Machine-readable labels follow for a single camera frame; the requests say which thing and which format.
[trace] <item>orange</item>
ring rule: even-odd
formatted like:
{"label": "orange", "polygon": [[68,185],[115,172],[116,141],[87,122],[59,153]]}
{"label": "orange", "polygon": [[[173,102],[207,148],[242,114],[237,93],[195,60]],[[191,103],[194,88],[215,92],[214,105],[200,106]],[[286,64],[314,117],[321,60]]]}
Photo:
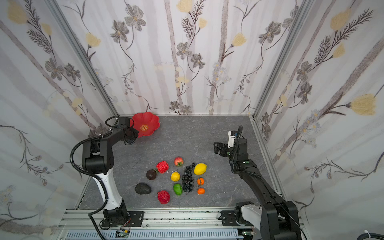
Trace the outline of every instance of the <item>orange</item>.
{"label": "orange", "polygon": [[197,190],[197,194],[204,194],[205,193],[205,189],[204,188],[199,188],[198,190]]}
{"label": "orange", "polygon": [[199,178],[197,179],[197,185],[203,185],[203,184],[204,184],[204,178],[199,177]]}

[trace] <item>white arm segment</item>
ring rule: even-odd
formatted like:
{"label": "white arm segment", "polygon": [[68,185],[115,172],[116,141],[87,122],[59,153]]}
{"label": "white arm segment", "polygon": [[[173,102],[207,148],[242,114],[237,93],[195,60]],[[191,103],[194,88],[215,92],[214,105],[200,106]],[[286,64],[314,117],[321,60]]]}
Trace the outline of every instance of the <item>white arm segment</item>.
{"label": "white arm segment", "polygon": [[231,131],[228,131],[228,147],[233,147],[235,139],[235,136],[231,136]]}
{"label": "white arm segment", "polygon": [[[108,202],[107,202],[107,205],[104,207],[104,209],[107,209],[107,210],[112,210],[112,209],[115,209],[116,207],[119,207],[122,202],[122,197],[120,196],[118,189],[116,188],[116,183],[115,183],[115,179],[113,178],[112,170],[113,168],[108,170],[106,175],[102,173],[96,174],[101,178],[101,180],[105,185],[105,188],[107,189]],[[97,186],[99,187],[99,191],[101,193],[101,197],[103,198],[103,202],[104,202],[105,196],[104,196],[103,188],[101,187],[101,184],[96,178],[93,178],[93,179],[95,180]]]}
{"label": "white arm segment", "polygon": [[260,222],[262,219],[262,210],[253,204],[241,207],[241,214],[244,220],[250,222],[255,228],[260,230]]}

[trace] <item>red apple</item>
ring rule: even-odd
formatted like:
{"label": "red apple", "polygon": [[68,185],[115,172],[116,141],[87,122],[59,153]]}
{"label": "red apple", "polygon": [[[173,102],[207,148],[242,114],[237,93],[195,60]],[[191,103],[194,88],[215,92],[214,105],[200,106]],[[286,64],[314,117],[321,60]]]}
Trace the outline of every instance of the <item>red apple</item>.
{"label": "red apple", "polygon": [[176,157],[175,158],[175,165],[176,166],[181,167],[181,166],[183,166],[183,163],[184,163],[184,161],[183,161],[183,159],[181,157]]}

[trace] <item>lemon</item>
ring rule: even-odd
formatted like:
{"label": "lemon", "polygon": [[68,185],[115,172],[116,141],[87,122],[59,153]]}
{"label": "lemon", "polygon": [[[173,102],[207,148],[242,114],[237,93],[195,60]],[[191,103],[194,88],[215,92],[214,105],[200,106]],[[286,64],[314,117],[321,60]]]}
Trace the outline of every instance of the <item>lemon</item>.
{"label": "lemon", "polygon": [[204,163],[199,163],[196,165],[195,170],[193,172],[196,175],[201,175],[205,173],[206,170],[207,170],[207,165]]}
{"label": "lemon", "polygon": [[180,174],[178,172],[173,172],[170,176],[170,179],[174,182],[177,182],[180,180]]}

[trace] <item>grape bunch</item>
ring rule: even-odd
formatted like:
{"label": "grape bunch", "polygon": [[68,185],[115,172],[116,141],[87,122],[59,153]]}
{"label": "grape bunch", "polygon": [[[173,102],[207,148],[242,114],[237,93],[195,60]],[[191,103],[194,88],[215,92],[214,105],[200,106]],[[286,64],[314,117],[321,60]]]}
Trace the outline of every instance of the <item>grape bunch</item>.
{"label": "grape bunch", "polygon": [[181,177],[181,183],[183,184],[183,191],[191,192],[193,189],[193,178],[192,178],[192,168],[194,168],[196,164],[193,162],[192,165],[189,165],[184,170],[183,176]]}

